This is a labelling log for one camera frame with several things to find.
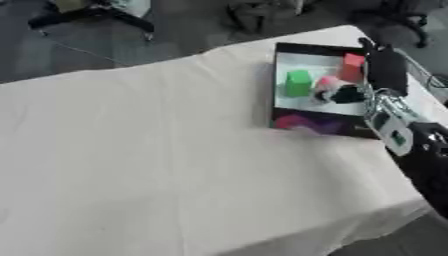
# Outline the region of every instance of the green cube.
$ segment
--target green cube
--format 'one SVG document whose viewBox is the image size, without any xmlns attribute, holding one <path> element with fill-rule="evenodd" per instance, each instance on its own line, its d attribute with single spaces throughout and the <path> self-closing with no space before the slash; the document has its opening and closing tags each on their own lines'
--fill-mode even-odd
<svg viewBox="0 0 448 256">
<path fill-rule="evenodd" d="M 288 72 L 286 76 L 285 94 L 288 97 L 309 96 L 313 81 L 306 70 Z"/>
</svg>

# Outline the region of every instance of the red cube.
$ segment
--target red cube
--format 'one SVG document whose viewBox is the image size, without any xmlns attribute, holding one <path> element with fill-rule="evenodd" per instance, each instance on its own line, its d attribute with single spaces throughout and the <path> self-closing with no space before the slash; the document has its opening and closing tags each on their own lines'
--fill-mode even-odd
<svg viewBox="0 0 448 256">
<path fill-rule="evenodd" d="M 361 67 L 363 63 L 364 56 L 347 53 L 344 56 L 344 63 L 339 78 L 352 83 L 360 82 L 362 80 Z"/>
</svg>

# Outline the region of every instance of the floor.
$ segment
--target floor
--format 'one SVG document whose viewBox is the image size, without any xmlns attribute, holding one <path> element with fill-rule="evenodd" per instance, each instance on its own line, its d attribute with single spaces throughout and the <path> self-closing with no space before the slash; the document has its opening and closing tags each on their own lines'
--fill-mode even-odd
<svg viewBox="0 0 448 256">
<path fill-rule="evenodd" d="M 0 6 L 0 31 L 7 31 L 0 39 L 0 83 L 76 70 L 153 63 L 218 46 L 347 24 L 350 10 L 378 3 L 377 0 L 344 1 L 347 4 L 323 1 L 314 12 L 278 19 L 260 36 L 235 32 L 223 25 L 222 10 L 227 1 L 153 0 L 147 18 L 157 30 L 155 38 L 148 43 L 139 30 L 109 20 L 56 26 L 48 29 L 48 37 L 41 37 L 27 28 L 26 21 L 39 12 L 43 0 L 7 0 Z M 422 2 L 425 6 L 421 8 L 434 9 L 439 0 Z M 369 24 L 359 26 L 369 35 L 376 32 Z M 387 27 L 380 34 L 429 71 L 448 74 L 448 8 L 432 11 L 426 29 L 432 38 L 431 46 L 426 49 L 415 48 L 414 35 L 400 27 Z M 356 243 L 335 252 L 334 256 L 446 255 L 446 241 L 448 228 L 425 216 L 391 236 Z"/>
</svg>

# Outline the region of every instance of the white tablecloth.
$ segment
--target white tablecloth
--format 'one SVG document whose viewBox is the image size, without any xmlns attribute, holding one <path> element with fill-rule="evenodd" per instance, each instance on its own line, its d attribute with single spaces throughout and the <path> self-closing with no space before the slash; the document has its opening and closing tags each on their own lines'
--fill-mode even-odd
<svg viewBox="0 0 448 256">
<path fill-rule="evenodd" d="M 325 255 L 422 215 L 381 142 L 267 128 L 274 43 L 359 36 L 2 85 L 0 255 Z"/>
</svg>

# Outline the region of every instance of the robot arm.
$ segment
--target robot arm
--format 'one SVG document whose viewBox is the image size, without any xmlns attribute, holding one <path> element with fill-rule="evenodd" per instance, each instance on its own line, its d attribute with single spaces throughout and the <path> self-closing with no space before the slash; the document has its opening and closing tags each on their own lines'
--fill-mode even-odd
<svg viewBox="0 0 448 256">
<path fill-rule="evenodd" d="M 448 219 L 448 129 L 415 113 L 403 100 L 407 63 L 401 54 L 365 38 L 360 43 L 366 55 L 364 82 L 358 92 L 367 105 L 365 122 L 414 187 Z M 340 95 L 343 92 L 333 97 L 347 98 L 346 92 Z"/>
<path fill-rule="evenodd" d="M 400 96 L 375 94 L 367 125 L 428 203 L 448 219 L 448 129 L 414 113 Z"/>
</svg>

